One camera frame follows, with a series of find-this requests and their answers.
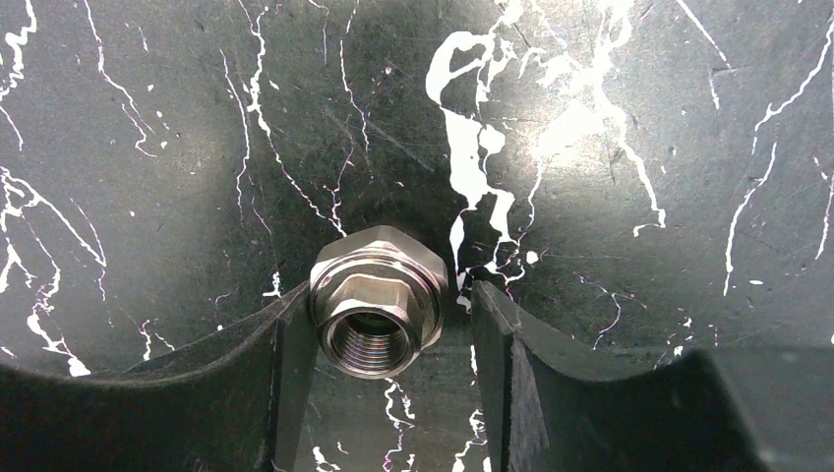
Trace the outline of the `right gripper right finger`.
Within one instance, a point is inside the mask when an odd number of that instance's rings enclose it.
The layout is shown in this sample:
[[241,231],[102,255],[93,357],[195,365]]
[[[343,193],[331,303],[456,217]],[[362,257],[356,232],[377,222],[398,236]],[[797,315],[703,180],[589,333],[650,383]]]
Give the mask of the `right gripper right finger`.
[[833,352],[693,350],[646,370],[475,283],[472,332],[496,471],[829,471]]

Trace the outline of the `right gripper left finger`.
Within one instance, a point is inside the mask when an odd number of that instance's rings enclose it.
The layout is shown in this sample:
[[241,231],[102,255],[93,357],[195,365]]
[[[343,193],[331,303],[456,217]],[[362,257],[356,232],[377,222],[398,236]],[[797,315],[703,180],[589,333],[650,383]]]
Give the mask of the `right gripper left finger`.
[[3,364],[5,471],[290,471],[318,352],[309,289],[123,373]]

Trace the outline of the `silver hex nut fitting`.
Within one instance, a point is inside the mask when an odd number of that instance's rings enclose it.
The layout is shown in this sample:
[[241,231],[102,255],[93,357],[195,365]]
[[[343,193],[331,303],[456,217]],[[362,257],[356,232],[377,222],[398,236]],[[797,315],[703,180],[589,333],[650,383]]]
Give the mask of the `silver hex nut fitting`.
[[310,318],[341,372],[380,380],[405,371],[441,337],[449,279],[443,258],[389,225],[324,246],[310,270]]

